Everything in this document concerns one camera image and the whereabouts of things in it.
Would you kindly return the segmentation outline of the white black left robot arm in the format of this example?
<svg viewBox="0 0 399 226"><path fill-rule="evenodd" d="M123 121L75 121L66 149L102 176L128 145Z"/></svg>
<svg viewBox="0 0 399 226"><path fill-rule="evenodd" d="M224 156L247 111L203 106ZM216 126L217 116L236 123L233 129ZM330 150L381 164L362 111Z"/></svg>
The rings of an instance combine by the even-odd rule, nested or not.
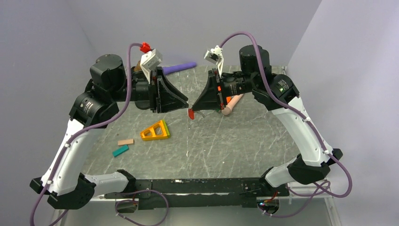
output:
<svg viewBox="0 0 399 226"><path fill-rule="evenodd" d="M118 102L130 101L142 110L167 113L188 107L188 98L168 79L160 66L146 78L144 71L132 71L126 76L120 56L100 56L90 67L91 79L69 113L63 142L48 171L34 178L30 187L48 196L48 203L56 210L77 210L91 198L119 193L128 198L136 190L136 178L121 169L111 174L86 175L83 164L92 146L108 125L119 115Z"/></svg>

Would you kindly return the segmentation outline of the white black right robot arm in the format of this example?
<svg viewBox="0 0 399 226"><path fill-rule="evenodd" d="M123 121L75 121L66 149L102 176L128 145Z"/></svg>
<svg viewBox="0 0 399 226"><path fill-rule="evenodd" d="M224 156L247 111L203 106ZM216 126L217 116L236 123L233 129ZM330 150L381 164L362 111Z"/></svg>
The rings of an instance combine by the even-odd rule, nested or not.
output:
<svg viewBox="0 0 399 226"><path fill-rule="evenodd" d="M239 50L240 70L220 73L222 49L215 47L204 58L217 65L208 72L205 88L189 110L189 116L201 110L222 110L227 98L252 93L284 125L300 153L291 161L269 168L260 178L260 191L272 195L280 185L298 182L303 185L324 179L334 164L331 156L342 157L342 151L333 149L311 129L299 91L284 74L272 72L269 53L261 46L247 45Z"/></svg>

